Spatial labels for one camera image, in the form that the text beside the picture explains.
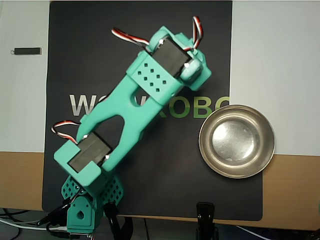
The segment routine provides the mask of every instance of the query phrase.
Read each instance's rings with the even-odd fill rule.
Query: wooden table
[[[0,152],[0,206],[42,210],[44,154]],[[263,218],[219,224],[316,230],[320,227],[320,157],[275,155],[263,172]],[[196,218],[149,217],[181,221]]]

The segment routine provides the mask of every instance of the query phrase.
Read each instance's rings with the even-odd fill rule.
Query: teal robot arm
[[[102,199],[102,196],[107,196],[106,189],[112,188],[110,187],[112,182],[118,181],[115,180],[113,174],[117,164],[140,140],[146,126],[172,97],[183,87],[197,91],[211,76],[204,54],[193,48],[194,44],[194,39],[188,39],[183,33],[173,34],[165,26],[162,26],[152,36],[148,46],[139,52],[137,58],[127,69],[124,78],[108,98],[98,103],[90,114],[82,117],[76,135],[78,144],[68,140],[55,152],[54,159],[70,175],[66,183],[79,185],[82,189],[82,193],[68,210],[68,229],[71,225],[71,223],[69,224],[69,219],[71,219],[69,214],[76,216],[79,212],[83,213],[80,208],[73,207],[77,204],[85,211],[91,211],[91,227],[86,232],[95,228],[98,222],[97,218],[102,215],[101,206],[108,202],[107,199]],[[180,53],[170,56],[170,49],[180,51]],[[173,59],[177,57],[177,63],[183,62],[176,66],[170,57]],[[135,99],[139,89],[143,89],[149,95],[143,105],[139,105]],[[113,116],[121,116],[124,119],[124,127],[118,146],[111,152],[101,148],[104,149],[101,150],[103,157],[98,160],[96,156],[89,156],[85,159],[82,157],[81,163],[77,163],[76,159],[78,160],[79,155],[84,151],[81,147],[82,142],[94,133],[100,123]],[[63,197],[72,197],[71,192],[73,196],[77,194],[73,188],[70,191],[66,183],[61,192]],[[89,194],[93,201],[89,201],[85,194]],[[83,232],[83,228],[80,224],[78,230],[73,227],[72,231]]]

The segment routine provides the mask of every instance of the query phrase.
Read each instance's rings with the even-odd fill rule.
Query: white wall
[[[49,1],[4,1],[0,16],[0,151],[43,152]],[[42,55],[15,56],[14,48]]]
[[[277,154],[320,155],[320,2],[234,1],[230,103],[271,122]],[[0,17],[0,151],[43,152],[48,1],[4,1]],[[13,56],[41,47],[41,56]]]
[[[234,1],[230,103],[270,121],[276,154],[320,155],[320,1]]]

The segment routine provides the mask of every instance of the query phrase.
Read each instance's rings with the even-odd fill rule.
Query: black cable
[[[145,227],[145,232],[146,232],[146,239],[147,239],[147,240],[150,240],[150,238],[149,238],[149,230],[148,230],[147,221],[146,221],[146,219],[145,219],[145,218],[144,218],[143,220],[144,220],[144,227]]]
[[[17,239],[21,234],[22,234],[22,229],[18,227],[18,233],[13,238],[10,238],[10,240]]]
[[[16,219],[13,216],[11,216],[11,213],[6,208],[2,208],[2,209],[5,212],[5,214],[8,216],[9,219],[16,221]],[[22,229],[20,227],[18,227],[18,233],[10,240],[17,239],[21,234],[22,234]]]
[[[23,211],[10,212],[9,214],[12,216],[12,215],[25,214],[27,212],[30,212],[30,211],[29,210],[23,210]],[[9,217],[9,215],[7,213],[0,213],[0,217],[3,217],[3,216]]]
[[[5,214],[6,214],[6,216],[8,216],[8,217],[2,217],[2,219],[9,219],[9,220],[12,220],[12,221],[14,221],[14,222],[16,222],[16,223],[23,223],[24,221],[21,221],[21,220],[19,220],[19,219],[16,219],[16,218],[14,218],[12,215],[12,213],[11,212],[9,212],[8,211],[8,209],[7,208],[2,208],[3,209],[3,211],[5,212]],[[36,224],[35,223],[26,223],[27,225],[31,225],[31,226],[35,226]]]

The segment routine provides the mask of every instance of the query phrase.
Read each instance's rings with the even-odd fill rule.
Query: stainless steel bowl
[[[275,151],[275,137],[260,112],[248,106],[228,105],[204,121],[199,147],[204,161],[214,171],[242,179],[268,165]]]

